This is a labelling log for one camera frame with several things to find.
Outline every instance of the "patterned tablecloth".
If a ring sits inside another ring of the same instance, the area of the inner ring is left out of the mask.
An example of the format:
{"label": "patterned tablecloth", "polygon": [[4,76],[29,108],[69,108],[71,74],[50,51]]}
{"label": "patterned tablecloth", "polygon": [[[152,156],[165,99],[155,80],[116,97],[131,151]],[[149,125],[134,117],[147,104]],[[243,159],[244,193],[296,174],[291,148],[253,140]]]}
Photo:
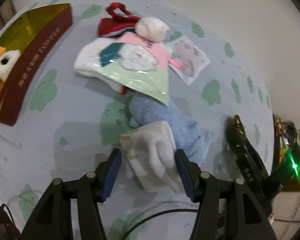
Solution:
{"label": "patterned tablecloth", "polygon": [[[184,114],[210,131],[212,144],[202,169],[218,179],[239,176],[224,136],[227,117],[239,114],[250,142],[271,170],[274,138],[269,95],[231,43],[161,0],[38,0],[16,17],[29,9],[69,2],[74,24],[36,73],[17,124],[0,124],[0,200],[8,204],[20,229],[52,179],[78,179],[94,170],[107,159],[121,131],[128,129],[130,94],[122,96],[73,69],[79,51],[96,38],[100,19],[107,17],[104,9],[113,1],[126,4],[135,15],[162,19],[170,26],[165,42],[185,34],[210,58],[211,64],[189,86],[169,70],[170,97]],[[111,197],[99,205],[109,240],[119,239],[144,217],[189,207],[197,205],[185,195],[144,192],[124,158]],[[75,239],[80,239],[76,208],[72,213]],[[130,240],[188,239],[194,219],[194,213],[167,214],[138,227]]]}

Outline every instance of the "metal screw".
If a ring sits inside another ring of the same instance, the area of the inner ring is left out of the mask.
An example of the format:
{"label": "metal screw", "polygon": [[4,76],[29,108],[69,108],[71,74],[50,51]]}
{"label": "metal screw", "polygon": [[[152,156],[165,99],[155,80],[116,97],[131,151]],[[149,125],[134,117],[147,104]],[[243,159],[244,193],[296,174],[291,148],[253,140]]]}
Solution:
{"label": "metal screw", "polygon": [[208,179],[210,177],[210,174],[204,171],[201,173],[201,177],[204,179]]}
{"label": "metal screw", "polygon": [[93,171],[90,171],[87,173],[87,177],[90,179],[94,178],[95,176],[96,176],[96,174]]}
{"label": "metal screw", "polygon": [[244,180],[241,178],[236,178],[235,182],[238,183],[239,185],[242,185],[244,183]]}
{"label": "metal screw", "polygon": [[52,181],[53,185],[59,185],[61,183],[61,179],[56,178]]}

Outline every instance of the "black pupil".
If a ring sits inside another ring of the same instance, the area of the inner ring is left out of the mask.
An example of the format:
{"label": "black pupil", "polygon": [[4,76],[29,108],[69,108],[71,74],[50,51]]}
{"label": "black pupil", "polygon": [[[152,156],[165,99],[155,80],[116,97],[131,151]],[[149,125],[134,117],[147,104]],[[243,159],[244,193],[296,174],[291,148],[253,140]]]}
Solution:
{"label": "black pupil", "polygon": [[7,57],[5,57],[1,60],[2,65],[6,65],[8,62],[9,62],[9,59]]}

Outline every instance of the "blue sock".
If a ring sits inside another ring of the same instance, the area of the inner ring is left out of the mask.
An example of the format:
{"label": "blue sock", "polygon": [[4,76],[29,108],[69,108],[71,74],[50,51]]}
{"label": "blue sock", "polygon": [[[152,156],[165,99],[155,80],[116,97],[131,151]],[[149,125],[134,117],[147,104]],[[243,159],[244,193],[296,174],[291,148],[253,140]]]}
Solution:
{"label": "blue sock", "polygon": [[133,96],[129,110],[131,127],[166,121],[171,127],[177,149],[183,149],[190,161],[198,165],[204,163],[211,143],[209,131],[185,116],[172,99],[166,106],[149,97]]}

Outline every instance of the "pink strip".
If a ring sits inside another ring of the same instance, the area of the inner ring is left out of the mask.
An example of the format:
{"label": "pink strip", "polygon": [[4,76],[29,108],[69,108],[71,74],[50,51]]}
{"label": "pink strip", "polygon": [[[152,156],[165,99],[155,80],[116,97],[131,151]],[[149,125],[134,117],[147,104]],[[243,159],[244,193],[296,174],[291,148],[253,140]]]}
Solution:
{"label": "pink strip", "polygon": [[175,67],[177,67],[177,68],[181,68],[182,67],[182,63],[179,63],[179,62],[177,62],[176,60],[174,60],[174,59],[169,59],[169,62],[172,64],[172,65],[174,65]]}

